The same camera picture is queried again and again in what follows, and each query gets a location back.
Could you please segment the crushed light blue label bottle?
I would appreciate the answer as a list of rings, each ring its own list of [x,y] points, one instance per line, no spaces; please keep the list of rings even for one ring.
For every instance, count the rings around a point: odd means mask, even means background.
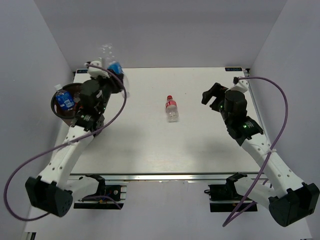
[[[130,86],[129,86],[129,80],[118,61],[118,58],[115,55],[115,51],[113,50],[113,45],[111,43],[103,44],[99,47],[99,56],[98,60],[101,62],[101,66],[113,70],[115,74],[122,74],[122,83],[125,87],[125,92],[127,94],[127,97],[130,97]],[[123,97],[125,97],[125,92],[122,90],[121,94]]]

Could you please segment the small red label bottle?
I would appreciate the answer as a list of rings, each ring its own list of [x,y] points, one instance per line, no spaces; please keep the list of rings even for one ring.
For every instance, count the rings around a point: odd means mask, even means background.
[[[179,121],[179,112],[176,101],[171,95],[168,95],[165,103],[165,111],[167,116],[167,121],[169,123],[174,123]]]

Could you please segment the dark blue label bottle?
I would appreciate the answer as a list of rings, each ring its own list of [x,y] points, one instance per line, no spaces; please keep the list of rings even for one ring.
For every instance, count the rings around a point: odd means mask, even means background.
[[[75,106],[75,102],[72,95],[68,91],[64,90],[60,84],[57,84],[55,86],[55,90],[55,99],[59,104],[60,108],[63,111],[72,110],[72,108]]]

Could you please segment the tall red label bottle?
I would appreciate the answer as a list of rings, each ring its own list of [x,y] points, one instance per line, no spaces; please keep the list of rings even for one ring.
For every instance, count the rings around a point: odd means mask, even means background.
[[[80,101],[80,93],[79,92],[75,92],[73,95],[73,101],[75,104],[77,104]]]

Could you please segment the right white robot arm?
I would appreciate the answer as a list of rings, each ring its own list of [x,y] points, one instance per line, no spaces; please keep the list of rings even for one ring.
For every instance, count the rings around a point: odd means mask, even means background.
[[[254,159],[272,186],[237,172],[224,185],[210,185],[205,193],[214,202],[252,200],[268,209],[280,226],[287,227],[314,213],[320,190],[314,183],[305,183],[285,164],[260,125],[248,116],[247,90],[244,80],[231,88],[216,82],[203,92],[201,102],[206,105],[215,98],[210,108],[221,114],[228,134]]]

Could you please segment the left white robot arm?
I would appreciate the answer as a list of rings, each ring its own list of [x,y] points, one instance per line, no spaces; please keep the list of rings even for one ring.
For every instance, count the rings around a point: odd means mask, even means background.
[[[63,217],[75,201],[108,197],[105,179],[98,174],[72,183],[68,179],[85,148],[106,127],[104,112],[111,94],[125,92],[123,78],[122,73],[99,69],[80,85],[79,102],[62,146],[44,170],[25,183],[33,207]]]

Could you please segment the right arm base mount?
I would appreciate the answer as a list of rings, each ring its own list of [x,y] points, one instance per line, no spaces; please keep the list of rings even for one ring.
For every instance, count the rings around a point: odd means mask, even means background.
[[[209,207],[211,213],[231,213],[239,204],[242,195],[236,192],[234,183],[248,175],[235,173],[226,179],[224,184],[211,184],[204,193],[209,196]]]

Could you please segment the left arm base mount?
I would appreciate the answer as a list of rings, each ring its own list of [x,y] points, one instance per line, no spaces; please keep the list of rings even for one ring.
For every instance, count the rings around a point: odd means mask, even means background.
[[[127,186],[106,180],[98,174],[86,174],[69,181],[74,209],[120,210],[126,199]]]

